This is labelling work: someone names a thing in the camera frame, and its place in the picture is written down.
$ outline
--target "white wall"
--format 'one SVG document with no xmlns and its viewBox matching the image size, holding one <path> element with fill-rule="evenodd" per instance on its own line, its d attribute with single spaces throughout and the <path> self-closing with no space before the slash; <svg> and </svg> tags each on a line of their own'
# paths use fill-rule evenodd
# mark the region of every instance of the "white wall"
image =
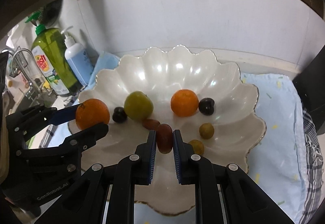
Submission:
<svg viewBox="0 0 325 224">
<path fill-rule="evenodd" d="M 234 61 L 244 56 L 259 63 L 261 57 L 251 55 L 261 55 L 264 61 L 299 71 L 325 44 L 325 22 L 300 0 L 79 0 L 78 4 L 98 52 L 137 54 L 150 46 L 181 43 L 218 49 Z"/>
</svg>

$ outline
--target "green pump cap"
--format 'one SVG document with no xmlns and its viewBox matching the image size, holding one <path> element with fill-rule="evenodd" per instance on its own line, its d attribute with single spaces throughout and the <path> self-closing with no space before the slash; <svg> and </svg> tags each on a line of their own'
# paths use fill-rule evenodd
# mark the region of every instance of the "green pump cap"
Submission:
<svg viewBox="0 0 325 224">
<path fill-rule="evenodd" d="M 25 21 L 25 23 L 27 23 L 27 22 L 30 22 L 31 20 L 38 20 L 38 17 L 40 16 L 40 12 L 39 11 L 37 11 L 37 12 L 35 12 L 33 15 L 31 15 L 28 19 L 27 19 L 27 21 Z M 36 35 L 39 35 L 40 33 L 42 33 L 43 31 L 45 31 L 46 30 L 46 28 L 45 28 L 45 25 L 44 24 L 40 24 L 40 25 L 38 25 L 37 27 L 36 27 L 36 30 L 35 30 L 35 32 L 36 32 Z"/>
</svg>

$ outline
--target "light blue cloth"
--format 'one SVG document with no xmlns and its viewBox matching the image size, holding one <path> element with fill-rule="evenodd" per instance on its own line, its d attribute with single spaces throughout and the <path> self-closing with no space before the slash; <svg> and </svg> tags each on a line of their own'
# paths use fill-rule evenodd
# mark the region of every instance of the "light blue cloth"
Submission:
<svg viewBox="0 0 325 224">
<path fill-rule="evenodd" d="M 99 70 L 113 69 L 117 65 L 118 57 L 107 53 L 101 55 L 87 89 L 95 85 Z M 300 98 L 293 83 L 284 75 L 242 73 L 242 81 L 258 87 L 255 111 L 267 127 L 264 138 L 248 155 L 249 176 L 298 224 L 304 211 L 308 185 Z M 49 147 L 58 146 L 69 135 L 67 123 L 59 125 Z M 134 212 L 135 224 L 195 223 L 194 210 L 167 217 L 147 205 L 136 204 Z"/>
</svg>

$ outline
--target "bottle label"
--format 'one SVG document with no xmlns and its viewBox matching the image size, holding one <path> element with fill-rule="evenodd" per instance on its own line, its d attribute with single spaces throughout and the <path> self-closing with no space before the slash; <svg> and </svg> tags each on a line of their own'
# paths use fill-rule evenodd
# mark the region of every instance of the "bottle label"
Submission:
<svg viewBox="0 0 325 224">
<path fill-rule="evenodd" d="M 72 71 L 82 85 L 88 85 L 94 67 L 92 66 L 87 52 L 81 50 L 74 57 L 67 60 Z"/>
<path fill-rule="evenodd" d="M 64 95 L 69 93 L 69 89 L 64 85 L 59 75 L 56 73 L 54 67 L 51 62 L 40 48 L 40 46 L 36 46 L 32 51 L 32 54 L 35 58 L 35 61 L 45 76 L 46 80 L 49 82 L 53 90 L 58 95 Z"/>
</svg>

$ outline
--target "small yellow fruit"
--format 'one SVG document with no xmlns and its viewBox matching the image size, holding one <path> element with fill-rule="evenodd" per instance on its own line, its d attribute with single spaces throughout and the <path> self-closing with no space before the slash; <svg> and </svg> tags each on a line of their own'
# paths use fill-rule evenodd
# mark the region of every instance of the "small yellow fruit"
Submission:
<svg viewBox="0 0 325 224">
<path fill-rule="evenodd" d="M 198 154 L 198 155 L 204 154 L 204 145 L 201 141 L 191 140 L 189 142 L 189 144 L 192 145 L 195 154 Z"/>
<path fill-rule="evenodd" d="M 211 123 L 203 123 L 199 128 L 199 133 L 203 139 L 208 140 L 214 135 L 215 129 Z"/>
</svg>

